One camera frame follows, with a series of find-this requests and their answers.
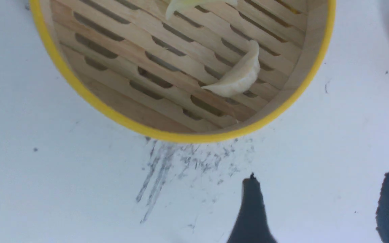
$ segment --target white surface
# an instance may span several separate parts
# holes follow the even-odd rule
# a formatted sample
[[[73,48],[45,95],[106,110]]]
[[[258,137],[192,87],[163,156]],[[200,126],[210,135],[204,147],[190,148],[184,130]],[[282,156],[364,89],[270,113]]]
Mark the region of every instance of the white surface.
[[[95,111],[63,80],[24,1],[0,0],[0,243],[224,243],[252,171],[280,243],[380,243],[375,211],[389,171],[387,2],[338,1],[325,64],[261,131],[221,144],[157,142],[150,159],[154,141]],[[175,152],[164,164],[168,174],[159,177],[160,160],[137,203],[163,146]],[[155,182],[164,182],[158,197]],[[140,223],[150,195],[155,207]]]

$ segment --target slot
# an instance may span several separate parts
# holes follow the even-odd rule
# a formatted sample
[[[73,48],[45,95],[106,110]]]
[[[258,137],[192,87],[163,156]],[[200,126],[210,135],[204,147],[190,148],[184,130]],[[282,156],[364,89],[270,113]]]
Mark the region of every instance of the slot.
[[[221,75],[220,73],[216,72],[215,70],[213,70],[212,68],[208,67],[208,66],[205,66],[205,71],[210,74],[211,76],[215,77],[216,79],[220,80],[223,75]]]
[[[258,97],[257,95],[253,94],[250,90],[248,91],[245,91],[244,93],[242,93],[243,95],[249,97],[249,98],[256,98]]]
[[[204,109],[207,112],[210,112],[211,114],[219,116],[219,117],[220,116],[224,116],[224,112],[222,112],[221,110],[211,106],[210,104],[204,102],[203,100],[201,100],[199,98],[196,98],[194,96],[190,96],[190,99],[193,102],[193,104],[198,106],[199,108]]]
[[[191,20],[190,18],[186,17],[185,15],[182,15],[179,12],[175,12],[173,15],[183,19],[184,21],[186,21],[187,23],[189,23],[190,25],[192,25],[195,28],[202,28],[203,27],[203,25],[196,23],[195,21]]]
[[[300,11],[296,10],[295,8],[291,7],[289,4],[283,2],[282,0],[275,0],[276,2],[278,2],[279,4],[281,4],[283,7],[289,9],[291,12],[293,12],[294,14],[301,14]]]
[[[158,85],[158,86],[160,86],[162,88],[168,89],[168,88],[171,88],[173,86],[171,83],[165,81],[162,78],[157,77],[156,75],[146,71],[145,69],[143,69],[141,67],[137,68],[137,72],[142,77],[145,77],[145,78],[149,79],[151,82],[155,83],[156,85]]]
[[[172,72],[179,72],[180,70],[172,65],[170,65],[169,63],[163,61],[162,59],[154,56],[153,54],[149,53],[148,51],[145,51],[145,55],[148,57],[149,60],[157,63],[158,65],[172,71]]]
[[[112,32],[112,31],[110,31],[108,29],[103,28],[102,26],[99,26],[98,24],[94,23],[93,21],[91,21],[91,20],[85,18],[84,16],[78,14],[77,12],[74,12],[73,16],[79,23],[82,23],[82,24],[84,24],[84,25],[94,29],[96,32],[98,32],[100,34],[106,35],[107,37],[111,38],[112,40],[115,40],[115,41],[118,41],[118,42],[121,42],[121,41],[124,40],[123,37],[115,34],[114,32]]]
[[[143,93],[145,95],[148,95],[149,97],[153,98],[154,100],[161,100],[161,99],[163,99],[162,96],[154,93],[153,91],[151,91],[151,90],[143,87],[142,85],[140,85],[140,84],[138,84],[136,82],[133,82],[131,80],[130,80],[130,86],[133,89],[135,89],[135,90],[137,90],[137,91],[139,91],[139,92],[141,92],[141,93]]]
[[[232,45],[231,43],[229,43],[227,40],[225,40],[223,38],[222,38],[222,43],[223,43],[224,46],[229,48],[231,51],[236,52],[237,54],[239,54],[241,56],[245,55],[245,52],[243,50],[241,50],[238,47]]]
[[[184,115],[190,117],[193,120],[202,120],[202,117],[194,114],[193,112],[191,112],[191,111],[189,111],[187,109],[182,109],[182,112],[184,113]]]
[[[172,34],[176,35],[177,37],[185,40],[186,42],[188,43],[192,43],[194,42],[194,40],[190,39],[189,37],[187,37],[186,35],[182,34],[181,32],[177,31],[176,29],[173,29],[172,27],[168,26],[167,24],[165,23],[162,23],[163,25],[163,28],[165,28],[165,30],[171,32]]]
[[[102,71],[106,71],[108,69],[106,66],[102,65],[101,63],[97,62],[96,60],[94,60],[92,58],[85,57],[84,60],[85,60],[86,64],[97,69],[98,71],[102,72]]]
[[[259,44],[259,47],[262,48],[262,49],[264,49],[264,51],[268,52],[269,54],[271,54],[271,55],[273,55],[273,56],[275,56],[275,57],[280,56],[280,54],[278,54],[278,53],[275,52],[275,51],[272,51],[270,48],[268,48],[268,47],[266,47],[266,46],[264,46],[264,45]]]
[[[282,26],[284,26],[286,28],[292,27],[292,25],[290,25],[289,23],[286,23],[285,20],[280,19],[279,17],[274,15],[272,12],[262,8],[260,5],[258,5],[257,3],[253,2],[252,0],[244,0],[244,1],[246,3],[252,5],[255,9],[259,10],[260,12],[262,12],[264,15],[272,18],[275,22],[281,24]]]
[[[233,99],[231,99],[231,98],[226,98],[225,101],[228,102],[228,103],[231,104],[231,105],[234,105],[234,106],[239,105],[239,102],[238,102],[238,101],[233,100]]]
[[[235,32],[239,36],[243,37],[244,39],[246,39],[248,41],[252,40],[252,38],[250,36],[244,34],[242,31],[240,31],[239,29],[235,28],[233,25],[230,25],[230,29],[232,29],[233,32]]]
[[[78,43],[81,43],[82,45],[88,47],[89,49],[107,57],[110,59],[115,59],[118,57],[118,54],[111,52],[110,50],[104,48],[103,46],[100,46],[99,44],[93,42],[92,40],[84,37],[80,34],[75,34],[76,41]]]
[[[186,55],[184,52],[179,51],[179,50],[176,49],[176,48],[173,48],[172,46],[168,45],[168,44],[165,43],[164,41],[162,41],[162,40],[160,40],[160,39],[158,39],[158,38],[156,38],[156,37],[154,37],[154,36],[153,36],[153,41],[154,41],[157,45],[159,45],[159,46],[165,48],[166,50],[172,52],[172,53],[175,54],[175,55],[178,55],[178,56],[180,56],[180,57],[184,57],[184,56]]]
[[[224,64],[226,64],[228,66],[234,66],[235,65],[234,63],[228,61],[227,59],[225,59],[224,57],[222,57],[221,55],[219,55],[217,53],[215,53],[215,56],[216,56],[217,60],[219,60],[220,62],[222,62],[222,63],[224,63]]]
[[[110,18],[113,18],[114,20],[118,21],[119,23],[122,23],[122,24],[129,24],[130,21],[128,20],[125,20],[124,18],[121,18],[120,16],[114,14],[113,12],[103,8],[102,6],[98,5],[97,3],[94,3],[93,1],[91,0],[80,0],[81,2],[83,2],[84,4],[90,6],[91,8],[101,12],[102,14],[105,14],[106,16],[110,17]]]
[[[119,3],[121,3],[122,5],[126,6],[127,8],[131,9],[131,10],[139,10],[140,8],[126,0],[115,0]]]
[[[273,32],[271,32],[270,30],[267,30],[266,28],[264,28],[263,26],[261,26],[260,24],[256,23],[255,21],[253,21],[251,18],[245,16],[243,13],[239,12],[239,15],[241,16],[241,18],[243,18],[244,20],[246,20],[247,22],[251,23],[252,25],[258,27],[259,29],[263,30],[265,33],[271,35],[272,37],[274,37],[275,39],[277,39],[278,41],[280,41],[281,43],[287,43],[287,40],[283,39],[282,37],[279,37],[278,35],[274,34]]]

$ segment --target scuff mark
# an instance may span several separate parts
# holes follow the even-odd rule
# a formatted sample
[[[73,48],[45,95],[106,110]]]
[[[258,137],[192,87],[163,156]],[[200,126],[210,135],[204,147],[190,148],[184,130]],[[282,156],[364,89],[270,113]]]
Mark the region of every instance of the scuff mark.
[[[157,163],[159,161],[161,162],[161,168],[158,172],[153,189],[151,190],[150,195],[148,197],[147,212],[145,213],[144,218],[140,221],[140,223],[145,223],[148,220],[148,217],[150,216],[151,212],[154,209],[154,206],[157,203],[157,200],[160,196],[160,192],[162,191],[162,188],[163,188],[164,184],[166,183],[166,179],[167,179],[169,170],[172,166],[172,159],[173,159],[173,156],[175,154],[176,148],[177,148],[177,146],[173,143],[162,144],[157,152],[157,156],[154,158],[154,161],[157,160]],[[145,180],[145,182],[144,182],[144,186],[146,185],[145,188],[148,186],[150,178],[151,177],[149,177],[149,178],[147,177],[147,179]]]
[[[150,158],[153,156],[153,154],[154,154],[154,149],[156,148],[156,144],[157,144],[157,140],[155,140],[154,142],[153,142],[153,148],[151,149],[151,152],[150,152]]]
[[[331,83],[331,80],[329,80],[326,84],[325,84],[325,94],[329,94],[328,93],[328,86],[329,86],[329,84]]]
[[[142,185],[142,188],[139,191],[139,194],[137,194],[136,202],[139,203],[142,200],[142,197],[144,196],[145,190],[148,187],[148,184],[150,183],[151,177],[153,177],[154,171],[156,171],[157,164],[159,163],[160,157],[154,158],[153,163],[150,165],[150,172],[147,175],[147,178],[144,181],[144,184]]]
[[[148,173],[136,197],[136,202],[144,201],[146,207],[140,223],[148,220],[164,185],[172,180],[184,181],[187,188],[200,189],[204,195],[199,200],[214,204],[220,195],[214,194],[215,189],[210,190],[211,186],[219,186],[227,178],[247,170],[255,153],[255,143],[250,137],[196,145],[152,141],[150,159],[143,165],[148,166]]]

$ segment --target dark stain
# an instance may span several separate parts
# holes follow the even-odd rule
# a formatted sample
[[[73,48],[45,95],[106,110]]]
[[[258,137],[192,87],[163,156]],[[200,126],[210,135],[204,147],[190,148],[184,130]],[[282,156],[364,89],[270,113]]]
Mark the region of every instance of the dark stain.
[[[224,150],[224,157],[225,157],[225,158],[226,158],[226,157],[229,157],[229,155],[230,155],[229,150],[226,149],[226,148],[223,148],[223,150]]]
[[[152,164],[154,166],[154,170],[159,161],[161,162],[161,167],[157,174],[157,179],[154,182],[153,188],[151,189],[150,195],[148,197],[148,202],[147,202],[148,210],[145,213],[144,218],[140,221],[140,223],[145,223],[148,220],[148,217],[150,216],[151,212],[154,209],[154,206],[157,203],[160,192],[162,191],[162,188],[166,183],[168,173],[170,171],[170,168],[172,167],[172,159],[176,152],[176,148],[177,146],[175,144],[171,144],[171,143],[162,144],[158,150],[156,157],[154,158],[154,161],[157,161],[156,163],[153,162]],[[141,189],[138,197],[136,197],[137,202],[139,202],[142,199],[142,195],[145,192],[144,188],[145,189],[147,188],[153,173],[154,171],[150,172],[147,178],[145,179],[145,182],[142,186],[143,191]]]
[[[330,84],[331,80],[329,80],[326,84],[325,84],[325,94],[329,94],[328,93],[328,86]]]
[[[79,125],[79,123],[80,123],[80,120],[76,121],[76,122],[74,123],[74,126],[73,126],[73,127],[70,129],[70,131],[68,131],[68,132],[69,132],[69,133],[73,132],[74,129],[76,128],[76,126]]]
[[[151,149],[151,152],[150,152],[150,158],[153,157],[154,149],[156,148],[156,144],[157,144],[157,140],[153,142],[153,148]]]
[[[148,184],[150,183],[151,177],[153,177],[154,171],[156,171],[157,164],[159,163],[160,157],[154,158],[153,163],[150,164],[150,172],[147,175],[147,178],[144,181],[144,184],[142,185],[142,188],[140,189],[139,193],[136,197],[136,202],[139,203],[142,200],[142,197],[145,193],[145,190],[148,187]]]

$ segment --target wooden slat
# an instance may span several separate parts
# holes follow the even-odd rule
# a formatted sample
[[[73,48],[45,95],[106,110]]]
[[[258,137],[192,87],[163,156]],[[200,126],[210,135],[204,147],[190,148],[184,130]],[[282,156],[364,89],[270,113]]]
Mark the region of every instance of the wooden slat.
[[[197,60],[209,68],[212,68],[216,72],[218,72],[221,75],[224,75],[226,72],[228,72],[231,67],[220,62],[216,59],[215,54],[212,50],[205,48],[204,46],[200,45],[196,42],[188,43],[185,40],[182,40],[181,38],[175,36],[174,34],[168,32],[165,30],[162,26],[162,23],[158,21],[156,18],[151,16],[150,14],[147,14],[143,11],[136,11],[130,8],[125,7],[124,5],[114,1],[114,0],[92,0],[97,5],[108,9],[109,11],[113,12],[114,14],[117,14],[118,16],[124,17],[126,20],[131,21],[133,24],[136,24],[137,26],[145,29],[147,32],[152,34],[155,37],[158,37],[160,40],[164,41],[165,43],[169,44],[170,46],[177,48],[179,51],[182,51],[183,53],[187,54],[188,56],[192,57],[194,60]],[[262,79],[265,82],[270,81],[270,75],[264,71],[261,70],[259,74],[259,78]],[[275,83],[275,82],[269,82],[272,86],[268,87],[281,87],[283,86],[283,83]],[[258,84],[254,84],[251,91],[261,97],[264,100],[271,100],[271,97],[267,95],[265,92],[262,92],[261,87],[257,87]]]
[[[69,11],[68,8],[61,8],[61,5],[52,4],[53,11]],[[117,42],[108,37],[105,37],[93,29],[86,27],[80,23],[73,22],[70,19],[58,19],[56,22],[62,25],[69,25],[70,28],[89,38],[95,43],[106,46],[110,51],[125,57],[127,60],[134,62],[139,67],[157,75],[158,77],[168,81],[169,83],[189,92],[196,98],[208,103],[209,105],[225,112],[226,114],[235,117],[237,120],[247,120],[253,115],[253,111],[245,106],[231,106],[220,97],[211,94],[199,87],[197,81],[180,72],[172,72],[162,66],[157,65],[145,55],[145,50],[127,41]]]
[[[256,4],[260,5],[267,11],[273,13],[281,20],[284,20],[286,23],[293,25],[300,29],[301,31],[306,31],[307,29],[307,15],[306,14],[296,14],[291,10],[285,8],[282,4],[278,3],[276,0],[253,0]]]
[[[241,49],[242,51],[247,52],[249,50],[249,41],[242,38],[239,35],[235,37],[235,35],[221,34],[215,32],[214,29],[209,29],[208,26],[202,26],[200,28],[197,28],[196,26],[193,26],[186,20],[183,20],[177,16],[172,17],[170,20],[166,20],[165,12],[167,8],[167,4],[162,0],[127,0],[127,1],[136,6],[139,6],[139,8],[155,16],[162,22],[166,23],[167,25],[171,26],[172,28],[186,35],[187,37],[197,41],[198,43],[202,44],[203,46],[211,50],[214,50],[221,57],[225,58],[226,60],[232,63],[238,62],[241,56],[236,54],[233,51],[230,51],[230,49],[223,44],[222,38],[225,41],[234,45],[235,47]],[[276,69],[273,71],[263,71],[265,72],[266,76],[269,77],[267,80],[264,80],[266,82],[268,82],[269,79],[277,79],[276,76],[282,76],[283,78],[278,81],[282,81],[283,83],[285,83],[287,77],[283,74],[283,72],[290,74],[290,72],[294,67],[294,63],[287,60],[282,55],[273,56],[272,54],[265,51],[264,49],[260,50],[259,60],[261,62],[264,62],[266,65],[270,66],[271,68]]]
[[[287,4],[293,9],[296,9],[297,11],[300,11],[303,14],[307,13],[307,0],[281,0],[281,2]]]
[[[124,96],[113,89],[99,83],[91,78],[82,77],[82,82],[86,87],[93,92],[94,95],[100,98],[108,106],[111,106],[116,111],[124,114],[130,119],[142,123],[146,126],[178,133],[193,133],[194,131],[180,123],[171,120],[164,115],[159,114],[147,106],[144,106],[133,99]]]
[[[99,71],[85,62],[85,56],[70,49],[64,47],[64,53],[71,63],[71,66],[77,72],[78,76],[83,80],[84,77],[89,77],[100,83],[108,86],[109,88],[118,91],[124,96],[127,96],[144,106],[150,107],[162,115],[165,115],[169,119],[174,120],[177,123],[184,124],[188,128],[196,132],[207,132],[218,129],[217,126],[208,122],[207,120],[193,120],[187,117],[183,113],[183,108],[175,103],[163,98],[155,100],[150,96],[134,89],[130,85],[130,80],[115,73],[112,70]]]
[[[253,39],[257,40],[257,38],[259,38],[263,41],[265,46],[271,46],[271,49],[276,49],[279,46],[286,45],[287,53],[293,54],[293,57],[295,57],[295,51],[301,50],[301,45],[298,46],[292,42],[283,43],[273,36],[274,34],[279,35],[286,41],[289,39],[301,41],[300,35],[298,35],[296,32],[287,31],[283,26],[279,26],[277,22],[262,14],[251,5],[247,4],[244,0],[239,1],[236,9],[225,3],[206,4],[204,8],[218,15],[220,18],[226,20],[236,28],[240,29],[244,32],[244,34],[250,37],[254,34]],[[259,28],[253,23],[250,23],[249,20],[244,19],[244,17],[240,15],[240,12],[250,20],[256,22],[258,25],[261,25],[264,29]],[[280,31],[277,31],[277,29],[281,29],[282,32],[287,32],[287,34],[282,34]]]
[[[60,37],[61,42],[64,45],[69,46],[70,48],[76,50],[77,52],[80,52],[81,54],[92,58],[93,60],[99,62],[100,64],[108,67],[109,69],[115,71],[116,73],[126,77],[127,79],[130,79],[132,81],[135,81],[136,83],[144,86],[145,88],[157,93],[158,95],[167,98],[168,100],[179,104],[183,108],[189,110],[190,112],[193,112],[196,115],[199,115],[200,117],[205,118],[212,124],[224,128],[227,126],[231,126],[233,124],[236,124],[236,120],[233,117],[230,116],[223,116],[218,117],[210,112],[199,108],[198,106],[194,105],[190,100],[190,94],[173,86],[171,88],[165,89],[160,87],[159,85],[151,82],[149,79],[143,77],[139,74],[137,70],[137,65],[134,63],[129,62],[128,60],[124,59],[123,57],[117,57],[115,59],[109,59],[107,57],[104,57],[103,55],[92,51],[91,49],[79,44],[75,38],[74,38],[74,32],[71,32],[69,29],[61,26],[58,23],[55,23],[55,30]],[[68,47],[63,46],[63,50],[69,51],[70,49]]]
[[[242,14],[246,15],[248,18],[252,19],[265,29],[273,32],[277,36],[283,38],[284,40],[291,41],[296,43],[297,46],[302,47],[304,44],[304,31],[306,27],[298,29],[296,26],[290,25],[289,27],[283,26],[274,19],[270,18],[262,12],[264,8],[257,5],[257,8],[253,5],[250,5],[246,0],[241,0],[238,3],[236,9]]]
[[[197,23],[208,26],[216,24],[213,29],[223,32],[233,32],[230,25],[241,31],[248,37],[256,40],[260,45],[266,46],[272,51],[283,55],[293,63],[296,63],[301,52],[301,48],[292,43],[281,43],[276,38],[267,34],[263,30],[244,20],[234,8],[227,4],[209,4],[204,6],[210,12],[203,13],[197,9],[186,9],[182,14],[190,19],[196,20]]]
[[[197,23],[208,27],[213,32],[219,34],[220,36],[226,37],[230,43],[238,48],[242,48],[242,46],[247,45],[247,40],[242,36],[234,32],[226,21],[214,15],[213,13],[202,13],[197,9],[187,9],[184,14],[190,19],[196,20]],[[281,89],[287,81],[287,76],[281,72],[277,71],[264,71],[261,70],[259,73],[259,78],[263,81],[266,81],[273,85],[274,87]]]
[[[151,54],[155,55],[156,57],[166,60],[167,63],[175,66],[181,71],[184,71],[185,73],[191,75],[192,77],[200,80],[201,82],[205,84],[213,84],[216,83],[218,80],[207,73],[205,70],[205,67],[202,63],[197,62],[196,60],[191,59],[189,56],[179,56],[176,55],[167,49],[157,45],[151,35],[146,32],[143,29],[140,29],[136,25],[133,24],[121,24],[119,22],[116,22],[116,20],[108,17],[105,14],[102,14],[101,12],[96,11],[91,6],[88,6],[79,0],[62,0],[60,2],[63,2],[64,5],[70,7],[78,14],[81,14],[82,16],[86,17],[87,19],[93,21],[94,23],[102,26],[105,29],[108,29],[109,31],[127,39],[130,40],[132,43],[136,43],[136,45],[144,48],[146,51],[150,52]],[[67,14],[67,16],[58,17],[58,14]],[[55,13],[55,18],[65,18],[69,19],[71,18],[71,21],[74,21],[74,17],[71,13],[64,13],[59,12]],[[268,95],[268,93],[262,93],[262,89],[256,89],[255,87],[252,88],[253,93],[258,94],[261,97],[268,97],[270,100],[272,97]],[[249,108],[259,111],[262,109],[266,104],[267,100],[263,100],[262,98],[249,98],[245,95],[236,95],[233,97],[234,100],[248,106]]]

